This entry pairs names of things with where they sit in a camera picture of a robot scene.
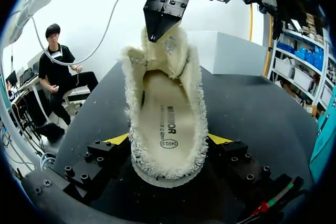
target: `yellow pole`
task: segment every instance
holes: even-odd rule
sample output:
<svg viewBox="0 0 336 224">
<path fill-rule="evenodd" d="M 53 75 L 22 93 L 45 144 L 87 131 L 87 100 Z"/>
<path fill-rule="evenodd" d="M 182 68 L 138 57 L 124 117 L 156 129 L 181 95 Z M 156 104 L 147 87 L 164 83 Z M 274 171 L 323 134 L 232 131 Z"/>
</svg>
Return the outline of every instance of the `yellow pole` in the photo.
<svg viewBox="0 0 336 224">
<path fill-rule="evenodd" d="M 267 74 L 267 67 L 269 64 L 269 58 L 271 55 L 271 45 L 272 45 L 272 33 L 273 33 L 273 26 L 272 26 L 272 16 L 269 15 L 269 39 L 268 39 L 268 52 L 267 52 L 267 57 L 266 57 L 266 63 L 265 63 L 265 67 L 264 67 L 264 74 L 263 76 L 266 77 Z"/>
<path fill-rule="evenodd" d="M 252 29 L 253 29 L 253 10 L 252 10 L 252 4 L 250 4 L 250 35 L 248 37 L 248 40 L 252 40 Z"/>
</svg>

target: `black work table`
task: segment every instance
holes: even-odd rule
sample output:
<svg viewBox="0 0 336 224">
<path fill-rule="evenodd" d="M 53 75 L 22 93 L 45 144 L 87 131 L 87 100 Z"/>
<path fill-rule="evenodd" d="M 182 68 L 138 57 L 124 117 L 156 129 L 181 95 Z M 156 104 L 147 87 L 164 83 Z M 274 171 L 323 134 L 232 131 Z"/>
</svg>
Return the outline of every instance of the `black work table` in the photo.
<svg viewBox="0 0 336 224">
<path fill-rule="evenodd" d="M 241 140 L 261 164 L 271 167 L 272 178 L 286 173 L 300 176 L 304 188 L 312 186 L 309 159 L 317 123 L 285 90 L 263 77 L 212 75 L 202 69 L 203 89 L 211 134 Z M 64 173 L 92 141 L 128 132 L 124 109 L 124 75 L 116 64 L 88 97 L 72 122 L 54 170 Z M 285 208 L 291 212 L 301 199 Z M 137 176 L 128 160 L 117 180 L 112 180 L 91 207 L 121 219 L 147 223 L 195 223 L 220 220 L 236 223 L 244 204 L 225 180 L 216 179 L 206 161 L 189 183 L 173 188 L 154 187 Z"/>
</svg>

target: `shoe insole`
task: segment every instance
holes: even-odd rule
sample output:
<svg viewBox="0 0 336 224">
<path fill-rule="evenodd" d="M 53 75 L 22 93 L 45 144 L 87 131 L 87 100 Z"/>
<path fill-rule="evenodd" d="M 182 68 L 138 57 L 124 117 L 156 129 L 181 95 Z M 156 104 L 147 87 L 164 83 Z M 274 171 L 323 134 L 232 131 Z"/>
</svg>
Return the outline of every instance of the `shoe insole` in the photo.
<svg viewBox="0 0 336 224">
<path fill-rule="evenodd" d="M 183 165 L 194 145 L 193 112 L 179 80 L 161 71 L 149 71 L 143 81 L 140 131 L 145 148 L 155 165 L 174 171 Z"/>
</svg>

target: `man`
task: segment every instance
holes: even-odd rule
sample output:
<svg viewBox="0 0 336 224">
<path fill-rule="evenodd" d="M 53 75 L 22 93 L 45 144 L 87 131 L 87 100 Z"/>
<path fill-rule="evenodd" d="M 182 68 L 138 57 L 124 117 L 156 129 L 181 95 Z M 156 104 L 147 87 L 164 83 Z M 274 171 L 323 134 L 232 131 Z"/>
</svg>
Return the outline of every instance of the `man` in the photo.
<svg viewBox="0 0 336 224">
<path fill-rule="evenodd" d="M 59 25 L 53 24 L 47 28 L 46 39 L 49 44 L 47 50 L 53 59 L 65 63 L 73 63 L 75 58 L 69 48 L 58 43 L 59 34 Z M 71 69 L 76 71 L 77 74 L 72 76 L 68 66 L 51 61 L 45 53 L 42 54 L 39 61 L 38 77 L 42 86 L 51 92 L 49 99 L 50 107 L 67 125 L 70 124 L 71 119 L 68 112 L 62 106 L 63 95 L 71 89 L 86 85 L 92 92 L 98 84 L 93 72 L 81 73 L 82 67 L 78 65 L 72 65 Z"/>
</svg>

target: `blue container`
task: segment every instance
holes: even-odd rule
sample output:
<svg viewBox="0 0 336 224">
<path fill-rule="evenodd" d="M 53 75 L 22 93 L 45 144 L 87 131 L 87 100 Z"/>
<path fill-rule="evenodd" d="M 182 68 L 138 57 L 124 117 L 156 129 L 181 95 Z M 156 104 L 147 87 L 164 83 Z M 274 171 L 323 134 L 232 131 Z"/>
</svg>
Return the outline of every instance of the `blue container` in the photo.
<svg viewBox="0 0 336 224">
<path fill-rule="evenodd" d="M 307 49 L 305 47 L 300 47 L 299 51 L 305 55 L 307 52 Z"/>
<path fill-rule="evenodd" d="M 311 52 L 307 52 L 304 60 L 305 60 L 306 62 L 308 62 L 308 63 L 314 65 L 315 56 L 314 56 Z"/>
<path fill-rule="evenodd" d="M 294 54 L 294 48 L 292 48 L 290 45 L 282 43 L 282 42 L 278 42 L 277 45 L 278 48 L 285 50 L 287 52 L 290 52 L 291 54 Z"/>
<path fill-rule="evenodd" d="M 316 67 L 318 70 L 322 71 L 323 60 L 319 60 L 319 59 L 315 58 L 314 67 Z"/>
<path fill-rule="evenodd" d="M 294 54 L 302 60 L 306 57 L 306 53 L 303 52 L 295 51 Z"/>
<path fill-rule="evenodd" d="M 315 55 L 321 56 L 323 60 L 323 49 L 318 46 L 315 46 Z"/>
</svg>

